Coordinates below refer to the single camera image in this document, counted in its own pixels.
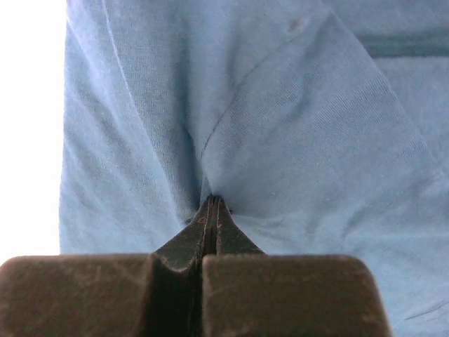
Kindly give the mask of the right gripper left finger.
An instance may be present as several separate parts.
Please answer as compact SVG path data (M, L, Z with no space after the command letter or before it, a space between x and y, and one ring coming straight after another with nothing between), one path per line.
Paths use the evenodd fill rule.
M2 336L201 336L214 200L153 253L20 256L1 266Z

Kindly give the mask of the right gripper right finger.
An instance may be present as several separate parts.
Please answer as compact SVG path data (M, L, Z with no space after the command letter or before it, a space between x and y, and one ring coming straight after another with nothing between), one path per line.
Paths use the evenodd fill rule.
M390 336L375 279L348 255L269 256L224 200L203 204L205 336Z

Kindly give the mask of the teal blue t shirt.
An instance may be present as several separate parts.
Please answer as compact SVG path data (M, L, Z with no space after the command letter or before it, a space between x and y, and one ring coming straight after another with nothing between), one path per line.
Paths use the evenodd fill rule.
M153 251L210 194L448 335L447 1L68 1L62 253Z

